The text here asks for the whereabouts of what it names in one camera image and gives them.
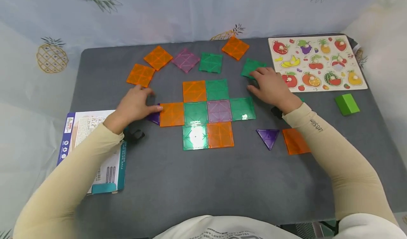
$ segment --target wooden puzzle board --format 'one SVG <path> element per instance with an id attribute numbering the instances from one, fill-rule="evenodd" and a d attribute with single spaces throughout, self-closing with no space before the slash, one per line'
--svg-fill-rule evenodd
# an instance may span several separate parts
<path id="1" fill-rule="evenodd" d="M 345 35 L 269 38 L 269 46 L 291 92 L 367 89 Z"/>

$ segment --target hand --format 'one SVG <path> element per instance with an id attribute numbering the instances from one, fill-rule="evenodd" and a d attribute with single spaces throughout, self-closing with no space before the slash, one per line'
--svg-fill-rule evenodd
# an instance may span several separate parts
<path id="1" fill-rule="evenodd" d="M 273 68 L 257 68 L 250 72 L 250 76 L 257 80 L 260 89 L 252 85 L 247 86 L 247 89 L 263 102 L 278 107 L 284 114 L 302 105 L 300 98 L 290 92 L 281 74 L 276 73 Z"/>
<path id="2" fill-rule="evenodd" d="M 139 84 L 130 89 L 116 111 L 105 119 L 104 125 L 113 133 L 120 134 L 131 122 L 163 110 L 161 106 L 146 105 L 147 96 L 150 94 L 154 94 L 151 88 L 141 89 Z"/>

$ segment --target gray felt surface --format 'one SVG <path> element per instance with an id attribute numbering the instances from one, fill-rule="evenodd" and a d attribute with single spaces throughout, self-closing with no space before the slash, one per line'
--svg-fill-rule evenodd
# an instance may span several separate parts
<path id="1" fill-rule="evenodd" d="M 185 74 L 171 62 L 150 87 L 156 103 L 182 102 L 182 82 L 228 80 L 231 98 L 247 97 L 249 80 L 240 72 L 246 58 L 272 65 L 266 38 L 246 39 L 240 61 L 223 56 L 222 73 Z M 171 55 L 183 48 L 221 54 L 226 41 L 161 44 Z M 82 53 L 71 111 L 114 109 L 133 85 L 126 79 L 135 63 L 156 45 L 86 49 Z M 406 169 L 370 90 L 352 91 L 360 113 L 340 114 L 334 98 L 351 91 L 308 92 L 299 97 L 341 132 L 377 170 L 394 212 L 407 210 Z M 182 150 L 182 127 L 133 123 L 146 137 L 129 146 L 125 188 L 118 194 L 85 197 L 77 220 L 82 237 L 153 237 L 199 215 L 239 215 L 274 225 L 334 218 L 330 180 L 311 154 L 287 155 L 282 134 L 268 151 L 256 129 L 286 129 L 271 106 L 254 98 L 256 120 L 232 122 L 235 146 Z"/>

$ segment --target orange magnetic tile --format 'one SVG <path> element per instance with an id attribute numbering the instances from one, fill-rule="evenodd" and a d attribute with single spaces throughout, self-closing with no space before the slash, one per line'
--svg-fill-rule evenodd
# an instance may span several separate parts
<path id="1" fill-rule="evenodd" d="M 223 148 L 235 146 L 231 123 L 222 122 L 207 124 L 209 148 Z"/>
<path id="2" fill-rule="evenodd" d="M 144 57 L 144 60 L 158 71 L 172 60 L 172 56 L 162 47 L 157 46 L 155 49 L 153 49 L 153 51 L 150 52 L 150 54 Z"/>
<path id="3" fill-rule="evenodd" d="M 232 37 L 222 48 L 222 51 L 235 58 L 236 60 L 240 60 L 240 58 L 244 55 L 244 53 L 246 53 L 248 49 L 248 44 L 244 43 L 238 38 Z"/>
<path id="4" fill-rule="evenodd" d="M 155 69 L 136 63 L 128 76 L 127 83 L 148 87 L 154 73 Z"/>
<path id="5" fill-rule="evenodd" d="M 185 103 L 206 101 L 206 85 L 204 80 L 182 82 L 182 92 Z"/>
<path id="6" fill-rule="evenodd" d="M 161 103 L 160 127 L 184 125 L 184 103 Z"/>
<path id="7" fill-rule="evenodd" d="M 301 133 L 296 129 L 282 130 L 282 134 L 284 135 L 284 141 L 287 145 L 289 155 L 311 152 Z"/>

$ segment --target beige arm sleeve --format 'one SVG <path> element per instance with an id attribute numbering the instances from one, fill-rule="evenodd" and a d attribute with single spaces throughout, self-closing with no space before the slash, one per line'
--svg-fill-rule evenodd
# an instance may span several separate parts
<path id="1" fill-rule="evenodd" d="M 76 238 L 74 211 L 97 170 L 123 139 L 103 124 L 61 162 L 31 196 L 14 227 L 14 239 Z"/>
<path id="2" fill-rule="evenodd" d="M 305 103 L 283 118 L 303 135 L 314 158 L 331 178 L 337 220 L 368 213 L 398 226 L 376 171 L 334 127 Z"/>

